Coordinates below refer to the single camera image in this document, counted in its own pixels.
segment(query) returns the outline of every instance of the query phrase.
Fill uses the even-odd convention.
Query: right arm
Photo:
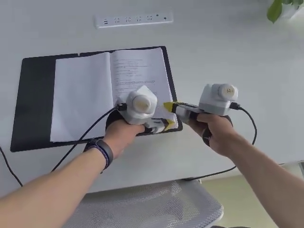
[[[240,136],[226,142],[229,158],[280,228],[304,226],[304,181],[276,164]]]
[[[201,114],[198,121],[208,124],[211,148],[233,161],[278,227],[304,227],[304,181],[247,142],[225,118]],[[198,122],[189,125],[199,135],[205,128]]]

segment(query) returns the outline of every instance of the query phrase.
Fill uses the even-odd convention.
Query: floor
[[[303,178],[297,164],[287,165],[285,168]],[[224,217],[217,223],[218,226],[277,228],[243,176],[207,180],[202,185],[224,206]]]

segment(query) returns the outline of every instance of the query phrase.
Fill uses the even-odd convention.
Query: green leaf
[[[282,0],[282,3],[285,5],[289,5],[289,4],[293,3],[293,0]]]
[[[272,23],[275,23],[275,21],[279,18],[281,13],[282,13],[282,0],[274,0],[272,5],[268,9],[267,18]]]

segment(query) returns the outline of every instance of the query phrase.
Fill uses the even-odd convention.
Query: left hand
[[[117,120],[109,125],[103,141],[111,148],[115,159],[133,142],[135,136],[142,132],[143,125],[130,125],[125,120]]]

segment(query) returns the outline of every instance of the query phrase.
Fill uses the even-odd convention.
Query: skin
[[[189,123],[198,135],[206,124],[213,134],[211,148],[235,163],[278,227],[302,228],[304,182],[247,142],[225,118],[200,114]],[[143,131],[143,126],[119,120],[109,126],[104,141],[116,159]],[[62,227],[104,167],[103,155],[91,149],[63,168],[27,183],[0,199],[0,227]]]

